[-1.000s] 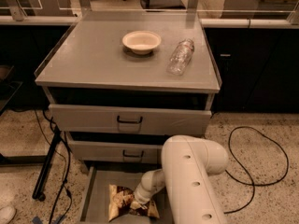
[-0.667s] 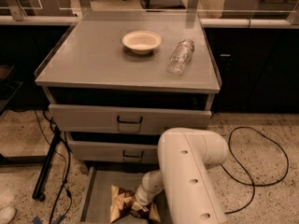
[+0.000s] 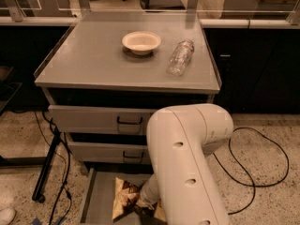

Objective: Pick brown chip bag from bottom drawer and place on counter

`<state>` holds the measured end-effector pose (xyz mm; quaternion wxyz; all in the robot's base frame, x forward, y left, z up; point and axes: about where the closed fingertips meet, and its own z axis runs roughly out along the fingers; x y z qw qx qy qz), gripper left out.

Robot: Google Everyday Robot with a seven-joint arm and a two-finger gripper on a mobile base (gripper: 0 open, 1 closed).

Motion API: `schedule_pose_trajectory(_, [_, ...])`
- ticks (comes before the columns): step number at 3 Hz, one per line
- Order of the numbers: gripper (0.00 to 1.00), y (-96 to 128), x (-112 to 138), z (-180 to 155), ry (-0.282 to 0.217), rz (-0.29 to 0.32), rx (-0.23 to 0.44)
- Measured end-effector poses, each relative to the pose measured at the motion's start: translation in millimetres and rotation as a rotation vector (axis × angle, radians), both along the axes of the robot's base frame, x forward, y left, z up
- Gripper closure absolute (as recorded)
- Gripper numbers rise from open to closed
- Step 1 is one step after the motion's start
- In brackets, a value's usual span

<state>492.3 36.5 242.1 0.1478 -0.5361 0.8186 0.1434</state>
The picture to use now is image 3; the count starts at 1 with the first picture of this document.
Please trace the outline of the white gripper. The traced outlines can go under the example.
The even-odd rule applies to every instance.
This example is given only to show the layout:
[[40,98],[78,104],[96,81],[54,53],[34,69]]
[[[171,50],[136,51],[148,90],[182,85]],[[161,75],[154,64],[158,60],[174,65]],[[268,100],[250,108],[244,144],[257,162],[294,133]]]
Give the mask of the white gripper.
[[138,200],[138,205],[140,207],[146,207],[149,209],[154,208],[159,200],[158,182],[154,175],[152,175],[143,185],[140,190],[140,197]]

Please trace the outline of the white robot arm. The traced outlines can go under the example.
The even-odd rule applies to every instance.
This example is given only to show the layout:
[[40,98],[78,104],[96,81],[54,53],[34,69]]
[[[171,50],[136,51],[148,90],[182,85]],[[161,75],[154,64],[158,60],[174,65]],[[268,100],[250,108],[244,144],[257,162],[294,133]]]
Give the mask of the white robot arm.
[[148,121],[146,139],[168,225],[231,225],[203,154],[233,134],[229,113],[215,104],[171,106]]

